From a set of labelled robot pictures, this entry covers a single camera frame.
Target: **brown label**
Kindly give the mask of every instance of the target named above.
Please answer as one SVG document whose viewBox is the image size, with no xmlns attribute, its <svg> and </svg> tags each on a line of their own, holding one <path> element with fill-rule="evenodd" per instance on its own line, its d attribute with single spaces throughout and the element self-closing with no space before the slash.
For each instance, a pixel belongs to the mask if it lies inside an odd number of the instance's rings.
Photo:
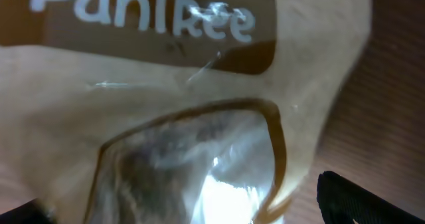
<svg viewBox="0 0 425 224">
<path fill-rule="evenodd" d="M 0 45 L 44 45 L 260 74 L 276 45 L 275 0 L 0 0 Z"/>
</svg>

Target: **dark object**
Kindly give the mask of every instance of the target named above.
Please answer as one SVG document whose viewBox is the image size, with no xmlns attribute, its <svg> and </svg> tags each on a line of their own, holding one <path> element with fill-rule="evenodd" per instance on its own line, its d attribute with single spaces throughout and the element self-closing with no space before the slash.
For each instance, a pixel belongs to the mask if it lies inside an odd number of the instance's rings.
<svg viewBox="0 0 425 224">
<path fill-rule="evenodd" d="M 317 202 L 326 224 L 425 224 L 340 175 L 319 175 Z"/>
<path fill-rule="evenodd" d="M 35 201 L 30 201 L 0 215 L 0 224 L 52 224 L 52 222 L 37 207 Z"/>
</svg>

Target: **food inside bag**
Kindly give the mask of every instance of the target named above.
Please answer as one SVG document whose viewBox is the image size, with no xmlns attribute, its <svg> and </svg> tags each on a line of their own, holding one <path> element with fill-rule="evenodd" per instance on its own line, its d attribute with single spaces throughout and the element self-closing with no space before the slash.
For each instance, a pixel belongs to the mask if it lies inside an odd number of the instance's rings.
<svg viewBox="0 0 425 224">
<path fill-rule="evenodd" d="M 58 223 L 281 223 L 369 0 L 0 0 L 0 148 Z"/>
</svg>

